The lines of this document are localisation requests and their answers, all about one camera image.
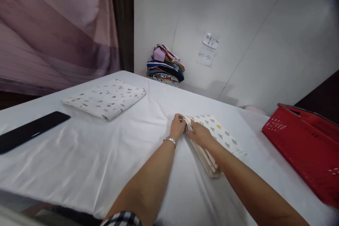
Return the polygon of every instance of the hand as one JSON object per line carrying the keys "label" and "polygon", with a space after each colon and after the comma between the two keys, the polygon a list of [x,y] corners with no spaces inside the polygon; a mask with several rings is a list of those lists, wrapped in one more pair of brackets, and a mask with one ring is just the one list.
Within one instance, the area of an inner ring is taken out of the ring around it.
{"label": "hand", "polygon": [[186,126],[186,121],[184,120],[184,116],[181,114],[175,114],[174,119],[171,123],[171,134],[169,135],[176,142],[183,134]]}
{"label": "hand", "polygon": [[207,148],[207,144],[214,142],[215,139],[212,137],[210,131],[200,123],[196,123],[191,119],[191,124],[194,132],[188,131],[188,136],[203,148]]}

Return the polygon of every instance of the bracelet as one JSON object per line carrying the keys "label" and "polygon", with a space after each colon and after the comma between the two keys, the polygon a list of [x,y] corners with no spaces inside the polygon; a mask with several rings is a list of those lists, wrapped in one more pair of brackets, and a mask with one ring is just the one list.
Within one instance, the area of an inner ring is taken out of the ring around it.
{"label": "bracelet", "polygon": [[167,140],[167,139],[170,140],[170,141],[172,141],[173,144],[174,144],[174,148],[176,148],[177,143],[176,143],[176,141],[175,141],[173,138],[171,138],[171,137],[164,138],[164,140],[163,140],[162,142],[164,142],[164,141]]}

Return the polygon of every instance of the plaid sleeve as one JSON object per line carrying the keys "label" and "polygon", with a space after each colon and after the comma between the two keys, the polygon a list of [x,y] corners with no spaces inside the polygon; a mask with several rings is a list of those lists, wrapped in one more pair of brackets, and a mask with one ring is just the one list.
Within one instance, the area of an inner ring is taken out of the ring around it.
{"label": "plaid sleeve", "polygon": [[142,223],[134,213],[124,211],[112,215],[101,226],[142,226]]}

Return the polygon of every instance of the white fabric with print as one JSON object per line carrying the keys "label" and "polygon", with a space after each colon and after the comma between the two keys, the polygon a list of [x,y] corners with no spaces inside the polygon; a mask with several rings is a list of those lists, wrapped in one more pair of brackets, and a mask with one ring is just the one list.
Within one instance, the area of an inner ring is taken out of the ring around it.
{"label": "white fabric with print", "polygon": [[139,101],[145,94],[144,88],[137,88],[115,79],[82,93],[70,95],[61,101],[110,121]]}
{"label": "white fabric with print", "polygon": [[[205,126],[210,133],[212,134],[213,138],[218,141],[224,148],[230,151],[233,155],[235,155],[238,159],[242,160],[244,156],[247,155],[245,150],[240,146],[238,141],[230,135],[217,121],[217,119],[212,115],[200,115],[194,117],[185,117],[184,120],[186,121],[186,128],[185,132],[187,134],[188,130],[193,131],[193,127],[191,125],[191,119],[195,122],[198,122]],[[201,146],[197,145],[193,140],[191,143],[198,154],[198,157],[206,170],[207,174],[211,178],[216,178],[221,176],[221,169],[219,165],[216,163],[212,155]]]}

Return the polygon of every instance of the pink fabric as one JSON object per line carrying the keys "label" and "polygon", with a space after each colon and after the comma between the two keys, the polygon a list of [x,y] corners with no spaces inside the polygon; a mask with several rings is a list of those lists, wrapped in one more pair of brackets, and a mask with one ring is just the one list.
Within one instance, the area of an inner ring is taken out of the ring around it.
{"label": "pink fabric", "polygon": [[260,114],[260,115],[267,116],[266,113],[263,112],[261,109],[258,109],[258,108],[254,107],[252,105],[247,105],[247,106],[244,107],[244,109],[248,110],[248,111],[251,111],[251,112],[255,112],[255,113]]}
{"label": "pink fabric", "polygon": [[112,0],[0,0],[0,90],[46,95],[119,70]]}
{"label": "pink fabric", "polygon": [[185,66],[183,64],[183,62],[181,62],[181,60],[177,60],[176,62],[178,62],[179,64],[181,64],[183,66],[183,68],[185,69]]}
{"label": "pink fabric", "polygon": [[164,62],[165,61],[165,52],[161,50],[161,48],[156,48],[154,51],[154,60]]}

